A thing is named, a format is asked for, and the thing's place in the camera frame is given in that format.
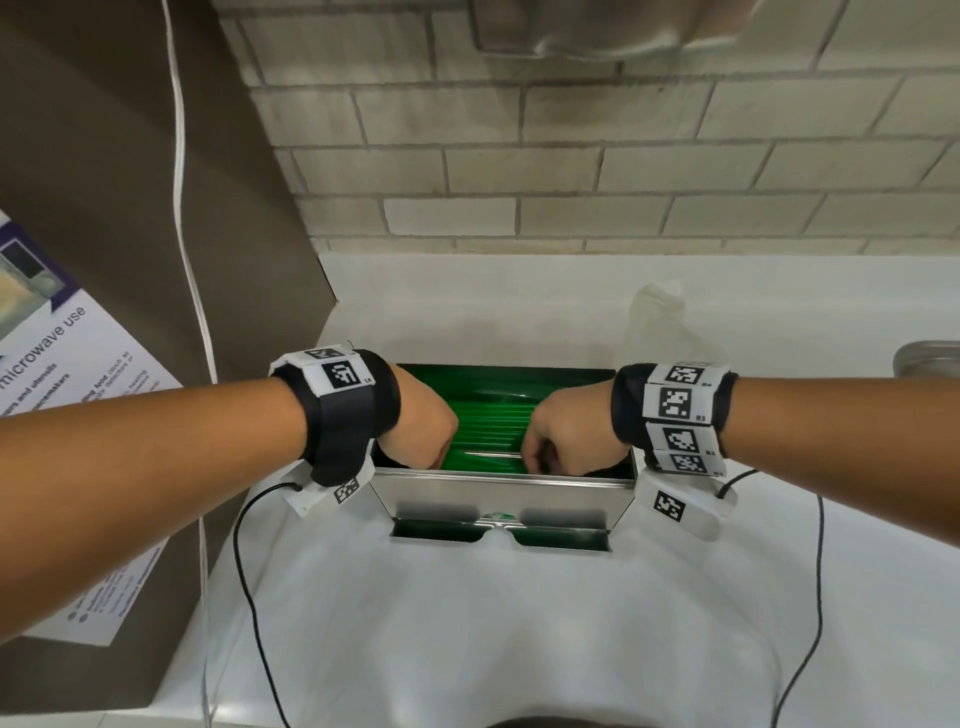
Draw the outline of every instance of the forearm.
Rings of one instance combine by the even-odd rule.
[[[727,455],[960,545],[960,381],[754,379],[732,393]]]
[[[300,457],[277,379],[0,420],[0,641]]]

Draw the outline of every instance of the brick wall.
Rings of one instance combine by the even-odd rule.
[[[957,0],[621,63],[482,57],[459,2],[215,4],[318,251],[960,254]]]

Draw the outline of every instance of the qr code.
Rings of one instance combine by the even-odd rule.
[[[667,381],[675,381],[678,384],[696,384],[704,373],[703,367],[691,367],[687,364],[675,364],[667,372]]]
[[[337,499],[337,504],[339,505],[358,490],[360,490],[360,484],[357,482],[356,478],[353,478],[349,483],[344,483],[342,486],[337,488],[337,490],[333,492],[333,497]]]
[[[336,349],[311,349],[309,352],[304,352],[310,354],[315,359],[330,359],[334,356],[344,356],[343,352],[338,352]]]
[[[671,518],[677,523],[684,517],[686,503],[677,500],[673,496],[668,496],[663,491],[657,491],[657,500],[654,501],[654,510],[660,511],[667,518]]]
[[[334,389],[352,387],[360,383],[360,377],[353,371],[353,367],[348,361],[328,362],[321,364],[321,366]]]
[[[697,435],[689,427],[665,427],[663,437],[669,449],[681,452],[700,452],[697,445]]]
[[[689,389],[660,389],[660,416],[677,420],[690,419],[690,400],[693,393]]]
[[[707,463],[700,455],[670,455],[673,467],[681,473],[708,474]]]

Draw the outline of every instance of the white cord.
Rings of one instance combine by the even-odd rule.
[[[183,111],[183,89],[180,86],[180,70],[177,67],[177,48],[174,44],[174,24],[170,19],[170,6],[167,0],[160,0],[163,4],[163,19],[167,26],[167,60],[170,63],[170,83],[174,89],[174,227],[177,229],[177,242],[180,245],[180,258],[183,261],[183,272],[190,288],[190,298],[193,300],[194,311],[197,314],[197,323],[200,325],[200,335],[204,341],[206,368],[210,374],[210,383],[217,383],[217,363],[213,358],[213,342],[210,339],[210,327],[206,322],[204,302],[200,298],[197,280],[193,275],[193,266],[190,265],[190,256],[186,253],[183,243],[183,167],[186,164],[186,116]],[[200,704],[204,713],[205,728],[212,728],[213,717],[210,712],[210,698],[206,688],[206,668],[210,655],[210,610],[206,599],[206,528],[204,518],[197,520],[200,528],[200,612],[201,612],[201,650],[204,653],[204,666],[200,678]]]

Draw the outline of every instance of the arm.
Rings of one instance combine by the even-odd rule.
[[[534,412],[528,469],[547,441],[556,467],[582,474],[628,446],[610,422],[612,381],[562,390]],[[960,381],[739,379],[720,433],[744,465],[960,546]]]
[[[429,467],[456,430],[393,367],[395,460]],[[297,460],[306,423],[282,381],[179,389],[0,420],[0,642],[256,481]]]

